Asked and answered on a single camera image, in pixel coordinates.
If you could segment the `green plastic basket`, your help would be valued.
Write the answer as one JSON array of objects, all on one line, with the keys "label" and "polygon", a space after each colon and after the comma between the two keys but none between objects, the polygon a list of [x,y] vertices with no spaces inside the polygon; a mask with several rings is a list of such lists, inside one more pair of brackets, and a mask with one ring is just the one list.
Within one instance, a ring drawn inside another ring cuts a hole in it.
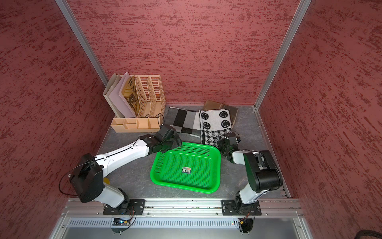
[{"label": "green plastic basket", "polygon": [[216,147],[183,142],[157,153],[150,178],[159,186],[212,194],[220,186],[220,174],[221,153]]}]

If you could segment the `brown plaid scarf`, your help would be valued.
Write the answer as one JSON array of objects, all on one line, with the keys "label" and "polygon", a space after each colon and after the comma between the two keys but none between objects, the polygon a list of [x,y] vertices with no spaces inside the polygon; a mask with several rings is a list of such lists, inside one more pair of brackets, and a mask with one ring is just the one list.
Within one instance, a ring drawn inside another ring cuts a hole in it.
[{"label": "brown plaid scarf", "polygon": [[232,125],[235,124],[237,115],[238,115],[238,108],[230,105],[225,105],[223,103],[219,102],[214,102],[214,101],[209,101],[207,100],[204,104],[203,110],[208,111],[208,110],[220,110],[220,109],[225,109],[228,110],[230,113],[230,120]]}]

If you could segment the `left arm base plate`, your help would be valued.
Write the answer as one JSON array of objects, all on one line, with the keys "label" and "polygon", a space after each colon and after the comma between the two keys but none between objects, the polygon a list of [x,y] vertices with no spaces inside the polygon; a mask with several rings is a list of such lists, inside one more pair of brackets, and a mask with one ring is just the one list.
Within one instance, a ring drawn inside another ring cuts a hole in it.
[{"label": "left arm base plate", "polygon": [[130,199],[129,201],[124,200],[116,208],[111,207],[110,205],[105,205],[103,210],[103,215],[142,215],[145,207],[146,200],[144,199]]}]

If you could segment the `grey black checked scarf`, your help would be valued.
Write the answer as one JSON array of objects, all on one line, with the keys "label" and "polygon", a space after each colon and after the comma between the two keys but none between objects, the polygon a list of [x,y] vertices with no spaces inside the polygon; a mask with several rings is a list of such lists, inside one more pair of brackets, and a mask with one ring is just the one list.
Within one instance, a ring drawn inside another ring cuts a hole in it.
[{"label": "grey black checked scarf", "polygon": [[169,107],[164,121],[171,125],[177,133],[201,137],[199,111]]}]

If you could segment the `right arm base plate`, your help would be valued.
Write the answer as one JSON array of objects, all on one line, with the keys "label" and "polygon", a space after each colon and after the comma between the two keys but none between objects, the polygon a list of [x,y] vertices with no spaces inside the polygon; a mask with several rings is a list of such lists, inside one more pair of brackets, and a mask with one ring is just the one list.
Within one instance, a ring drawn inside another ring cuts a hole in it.
[{"label": "right arm base plate", "polygon": [[258,201],[252,204],[242,204],[237,200],[221,200],[222,214],[224,216],[261,216],[261,207]]}]

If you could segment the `white black smiley scarf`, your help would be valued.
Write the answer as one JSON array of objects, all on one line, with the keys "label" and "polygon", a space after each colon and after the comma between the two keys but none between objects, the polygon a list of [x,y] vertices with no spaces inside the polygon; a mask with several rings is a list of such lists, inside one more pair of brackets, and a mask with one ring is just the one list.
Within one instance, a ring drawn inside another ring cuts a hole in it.
[{"label": "white black smiley scarf", "polygon": [[228,110],[199,111],[201,127],[201,143],[217,147],[225,134],[232,132],[230,113]]}]

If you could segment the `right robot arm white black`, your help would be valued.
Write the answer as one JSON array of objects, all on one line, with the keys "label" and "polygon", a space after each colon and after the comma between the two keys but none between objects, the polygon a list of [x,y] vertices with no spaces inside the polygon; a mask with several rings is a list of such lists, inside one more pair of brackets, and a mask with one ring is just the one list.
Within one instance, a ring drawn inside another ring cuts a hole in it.
[{"label": "right robot arm white black", "polygon": [[237,192],[233,204],[233,210],[243,215],[257,206],[260,197],[281,188],[283,180],[270,151],[240,149],[239,142],[240,136],[227,133],[217,148],[231,163],[245,166],[248,184]]}]

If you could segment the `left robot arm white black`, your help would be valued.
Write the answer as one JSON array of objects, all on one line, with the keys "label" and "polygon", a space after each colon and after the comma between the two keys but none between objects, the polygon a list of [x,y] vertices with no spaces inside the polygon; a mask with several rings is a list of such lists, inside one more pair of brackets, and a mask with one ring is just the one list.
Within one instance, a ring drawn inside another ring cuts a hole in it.
[{"label": "left robot arm white black", "polygon": [[104,183],[104,178],[118,168],[154,153],[165,153],[182,146],[176,130],[162,124],[154,135],[140,136],[135,142],[114,151],[93,156],[85,154],[73,169],[70,184],[82,203],[92,201],[106,204],[114,209],[125,209],[130,199],[121,189]]}]

